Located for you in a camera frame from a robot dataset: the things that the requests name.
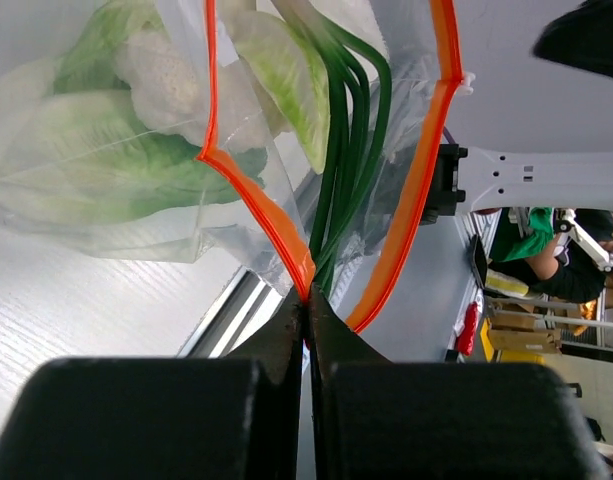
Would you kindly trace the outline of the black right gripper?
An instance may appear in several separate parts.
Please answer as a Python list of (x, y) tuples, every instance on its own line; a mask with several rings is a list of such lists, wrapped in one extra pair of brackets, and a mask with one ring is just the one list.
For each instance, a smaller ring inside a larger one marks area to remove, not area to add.
[(613, 0), (584, 1), (553, 20), (535, 42), (532, 54), (613, 79)]

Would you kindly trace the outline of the green lettuce leaf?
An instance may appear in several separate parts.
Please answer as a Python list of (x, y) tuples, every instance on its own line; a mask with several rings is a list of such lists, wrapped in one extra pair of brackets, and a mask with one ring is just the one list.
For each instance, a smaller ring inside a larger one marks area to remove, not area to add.
[[(163, 28), (209, 81), (204, 140), (147, 128), (113, 59), (124, 30)], [(244, 176), (264, 181), (271, 153), (219, 139), (218, 69), (237, 59), (218, 43), (201, 1), (4, 1), (0, 4), (0, 208), (55, 229), (147, 228), (170, 215), (243, 206), (203, 160), (220, 148)]]

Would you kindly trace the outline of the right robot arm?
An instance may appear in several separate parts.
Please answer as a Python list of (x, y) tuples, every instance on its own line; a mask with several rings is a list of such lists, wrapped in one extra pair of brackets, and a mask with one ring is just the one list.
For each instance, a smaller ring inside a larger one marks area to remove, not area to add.
[[(613, 79), (613, 1), (585, 1), (550, 22), (534, 57)], [(440, 146), (421, 222), (504, 207), (613, 211), (613, 151), (508, 153)]]

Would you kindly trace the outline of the clear zip top bag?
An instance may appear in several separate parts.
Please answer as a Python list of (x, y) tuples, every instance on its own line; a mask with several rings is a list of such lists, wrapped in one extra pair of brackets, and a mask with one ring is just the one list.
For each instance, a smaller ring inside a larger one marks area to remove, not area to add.
[(362, 331), (463, 79), (451, 1), (0, 1), (0, 226), (330, 299), (375, 256)]

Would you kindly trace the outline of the white cauliflower with leaves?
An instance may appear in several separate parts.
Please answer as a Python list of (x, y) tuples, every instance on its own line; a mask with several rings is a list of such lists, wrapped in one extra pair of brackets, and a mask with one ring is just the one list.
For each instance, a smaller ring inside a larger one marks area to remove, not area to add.
[[(323, 61), (286, 22), (256, 2), (220, 1), (217, 8), (238, 55), (218, 69), (220, 141), (245, 151), (291, 132), (312, 169), (322, 173), (330, 127)], [(113, 67), (130, 87), (138, 118), (151, 130), (200, 145), (210, 106), (206, 76), (153, 21), (124, 32)]]

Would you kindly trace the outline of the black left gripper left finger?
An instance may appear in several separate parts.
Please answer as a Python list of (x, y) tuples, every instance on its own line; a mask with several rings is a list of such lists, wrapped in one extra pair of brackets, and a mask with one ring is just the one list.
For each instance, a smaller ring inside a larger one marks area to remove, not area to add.
[(221, 358), (60, 358), (23, 387), (0, 479), (292, 479), (305, 308)]

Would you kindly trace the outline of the green onion stalk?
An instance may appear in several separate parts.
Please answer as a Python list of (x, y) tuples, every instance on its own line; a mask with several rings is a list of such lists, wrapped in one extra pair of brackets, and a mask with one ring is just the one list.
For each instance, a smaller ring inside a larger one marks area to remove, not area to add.
[(376, 46), (324, 15), (309, 1), (275, 1), (280, 16), (323, 61), (330, 127), (325, 169), (309, 240), (314, 282), (333, 287), (336, 256), (369, 193), (390, 116), (392, 73)]

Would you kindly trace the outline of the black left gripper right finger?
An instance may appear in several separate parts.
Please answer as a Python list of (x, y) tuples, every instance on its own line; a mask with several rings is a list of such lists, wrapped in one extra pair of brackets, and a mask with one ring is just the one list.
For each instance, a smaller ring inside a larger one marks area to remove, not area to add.
[(394, 362), (318, 287), (308, 303), (320, 479), (606, 479), (572, 390), (534, 363)]

